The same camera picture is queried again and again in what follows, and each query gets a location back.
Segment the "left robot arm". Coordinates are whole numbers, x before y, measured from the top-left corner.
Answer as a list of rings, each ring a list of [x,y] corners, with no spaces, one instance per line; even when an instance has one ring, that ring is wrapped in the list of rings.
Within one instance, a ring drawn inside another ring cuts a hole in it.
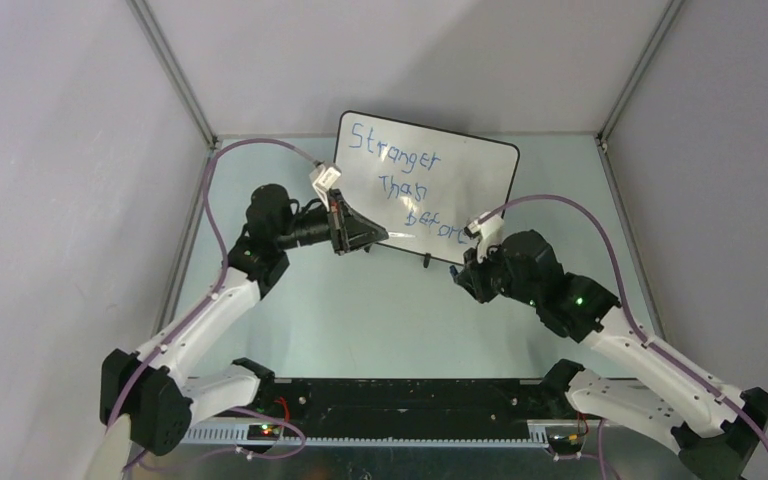
[[[218,278],[182,318],[134,352],[113,350],[101,367],[100,419],[126,416],[127,438],[162,456],[194,424],[234,407],[264,416],[276,403],[265,370],[237,361],[212,376],[194,367],[222,334],[277,285],[289,267],[288,250],[328,243],[345,255],[388,239],[385,227],[353,209],[337,189],[300,206],[277,184],[251,195],[241,235],[222,248]]]

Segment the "white whiteboard black frame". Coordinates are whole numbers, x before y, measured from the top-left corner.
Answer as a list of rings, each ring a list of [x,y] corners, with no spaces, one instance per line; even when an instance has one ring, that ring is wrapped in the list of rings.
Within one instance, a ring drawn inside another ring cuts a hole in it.
[[[510,196],[520,159],[511,144],[357,111],[339,121],[336,183],[348,204],[387,231],[388,247],[459,264],[466,224]]]

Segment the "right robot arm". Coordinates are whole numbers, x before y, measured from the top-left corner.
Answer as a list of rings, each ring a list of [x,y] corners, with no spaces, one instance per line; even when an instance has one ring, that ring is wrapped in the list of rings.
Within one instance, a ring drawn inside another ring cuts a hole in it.
[[[503,296],[534,308],[550,331],[624,367],[644,386],[616,385],[562,360],[541,392],[548,414],[578,411],[618,423],[665,446],[699,479],[742,478],[768,425],[765,390],[741,390],[648,332],[608,289],[565,271],[534,230],[498,245],[482,240],[450,272],[476,301]]]

